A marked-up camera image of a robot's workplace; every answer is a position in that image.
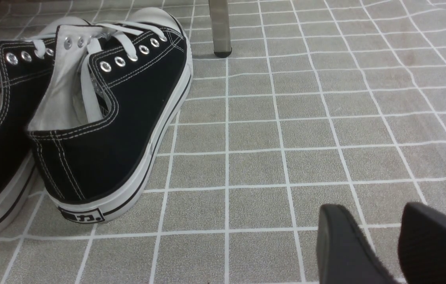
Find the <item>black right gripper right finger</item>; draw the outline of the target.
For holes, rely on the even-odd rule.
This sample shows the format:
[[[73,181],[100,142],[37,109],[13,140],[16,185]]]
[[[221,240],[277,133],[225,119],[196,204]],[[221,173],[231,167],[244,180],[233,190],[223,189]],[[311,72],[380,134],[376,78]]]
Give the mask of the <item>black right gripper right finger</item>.
[[[409,284],[446,284],[446,215],[420,202],[405,205],[398,259]]]

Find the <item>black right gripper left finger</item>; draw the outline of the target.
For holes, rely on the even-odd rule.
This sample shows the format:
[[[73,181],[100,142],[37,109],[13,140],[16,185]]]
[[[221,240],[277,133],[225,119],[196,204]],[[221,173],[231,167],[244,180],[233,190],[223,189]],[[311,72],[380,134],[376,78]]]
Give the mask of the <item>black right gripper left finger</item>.
[[[342,205],[320,206],[316,257],[321,284],[397,283]]]

